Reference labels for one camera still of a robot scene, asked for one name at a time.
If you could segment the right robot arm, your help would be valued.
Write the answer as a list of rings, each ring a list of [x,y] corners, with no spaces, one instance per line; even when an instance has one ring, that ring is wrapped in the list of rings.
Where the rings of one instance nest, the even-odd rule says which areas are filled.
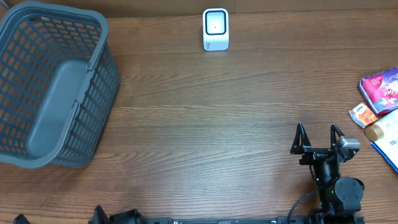
[[[303,201],[318,194],[320,208],[302,218],[302,223],[364,223],[357,217],[361,210],[364,183],[354,177],[343,177],[340,164],[351,160],[360,150],[357,138],[345,136],[336,124],[330,127],[330,147],[314,148],[302,123],[297,125],[291,154],[301,155],[301,166],[308,166],[316,189],[304,195],[289,210],[287,223],[298,223],[293,217],[295,208]]]

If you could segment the small orange box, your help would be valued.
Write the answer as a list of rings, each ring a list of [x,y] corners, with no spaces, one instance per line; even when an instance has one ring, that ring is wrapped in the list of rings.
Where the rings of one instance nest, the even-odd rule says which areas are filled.
[[[362,128],[366,128],[379,119],[367,104],[363,102],[355,106],[352,110],[349,110],[348,114],[351,119]]]

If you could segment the purple red tissue pack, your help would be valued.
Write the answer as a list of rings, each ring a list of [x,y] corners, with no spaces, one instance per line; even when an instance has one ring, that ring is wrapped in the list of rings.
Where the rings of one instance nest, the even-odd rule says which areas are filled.
[[[376,115],[397,109],[397,67],[360,79],[358,90]]]

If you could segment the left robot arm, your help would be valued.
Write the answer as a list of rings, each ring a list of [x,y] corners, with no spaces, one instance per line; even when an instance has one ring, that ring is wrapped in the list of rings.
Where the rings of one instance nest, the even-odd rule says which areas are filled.
[[[145,224],[147,223],[137,209],[121,212],[107,216],[105,211],[98,205],[93,214],[93,219],[88,224]]]

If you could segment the white bamboo print tube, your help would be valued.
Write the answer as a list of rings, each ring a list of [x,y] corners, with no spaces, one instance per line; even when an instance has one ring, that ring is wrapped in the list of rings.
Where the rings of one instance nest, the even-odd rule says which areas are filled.
[[[365,129],[365,135],[370,141],[384,137],[397,137],[397,110],[391,111],[374,124]]]

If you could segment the yellow snack bag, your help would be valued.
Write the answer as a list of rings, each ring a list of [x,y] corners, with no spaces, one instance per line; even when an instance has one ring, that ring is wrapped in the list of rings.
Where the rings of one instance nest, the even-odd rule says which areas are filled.
[[[373,135],[371,145],[397,174],[397,132]]]

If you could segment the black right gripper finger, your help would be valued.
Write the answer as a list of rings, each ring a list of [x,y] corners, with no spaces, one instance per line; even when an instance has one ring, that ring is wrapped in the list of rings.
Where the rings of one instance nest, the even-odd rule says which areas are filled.
[[[331,146],[335,146],[337,139],[341,136],[343,136],[343,132],[340,130],[340,128],[334,123],[330,127],[330,141],[331,141]]]
[[[305,128],[302,123],[297,125],[295,138],[290,149],[291,154],[305,154],[312,148],[310,140],[306,134]]]

